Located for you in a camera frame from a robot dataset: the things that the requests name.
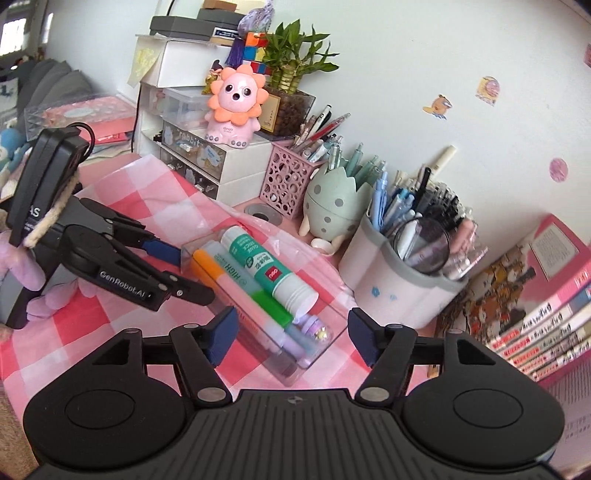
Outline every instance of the black cord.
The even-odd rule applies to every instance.
[[[138,102],[135,105],[135,121],[134,121],[134,130],[131,132],[131,153],[134,152],[134,142],[135,142],[135,130],[138,128],[138,118],[139,118],[139,98],[142,96],[142,84],[139,84],[139,92],[138,92]]]
[[[95,142],[96,142],[95,133],[91,129],[90,125],[88,125],[88,124],[86,124],[84,122],[74,122],[73,124],[68,125],[66,128],[68,128],[68,127],[78,127],[78,128],[81,128],[82,130],[86,130],[88,132],[88,134],[90,135],[90,145],[86,149],[86,153],[82,157],[82,160],[80,160],[80,163],[82,163],[88,157],[90,157],[90,154],[92,153],[92,151],[95,148]]]
[[[172,0],[170,2],[170,5],[168,6],[168,11],[166,12],[166,16],[170,15],[170,11],[173,9],[173,5],[174,5],[174,0]]]

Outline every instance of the green dinosaur egg pen holder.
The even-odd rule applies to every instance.
[[[310,180],[304,196],[300,236],[311,232],[330,242],[336,252],[357,230],[371,195],[368,183],[356,189],[355,179],[347,176],[345,167],[328,171],[328,164],[323,165]]]

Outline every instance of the lucky bamboo plant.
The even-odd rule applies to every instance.
[[[330,42],[324,53],[319,53],[323,40],[328,33],[316,33],[312,26],[312,35],[300,32],[300,21],[284,27],[277,27],[275,33],[267,34],[269,44],[265,48],[263,62],[273,71],[269,85],[285,93],[295,93],[304,75],[313,72],[333,72],[339,68],[327,62],[329,57],[338,53],[329,53]],[[302,47],[309,44],[308,51],[302,55]]]

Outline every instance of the magnifying glass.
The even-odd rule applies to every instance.
[[[392,247],[406,265],[425,275],[438,272],[450,255],[449,235],[443,225],[430,218],[410,220],[401,226]]]

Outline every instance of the pink checkered tablecloth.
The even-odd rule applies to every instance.
[[[79,196],[140,220],[148,230],[178,247],[241,223],[345,318],[355,306],[336,269],[315,250],[269,223],[208,199],[151,155],[104,177]],[[155,259],[151,262],[162,270],[171,269]],[[90,299],[78,292],[53,318],[30,323],[0,345],[5,391],[22,419],[25,406],[37,392],[121,330],[138,327],[145,337],[166,335],[179,325],[204,324],[211,318],[206,307],[175,298],[167,300],[158,312],[151,312],[103,290]],[[345,331],[292,388],[348,388],[354,393],[367,372]],[[177,388],[172,367],[150,366],[148,373]],[[234,396],[243,388],[285,388],[239,342],[234,342],[217,373]],[[425,369],[415,369],[412,385],[425,378]]]

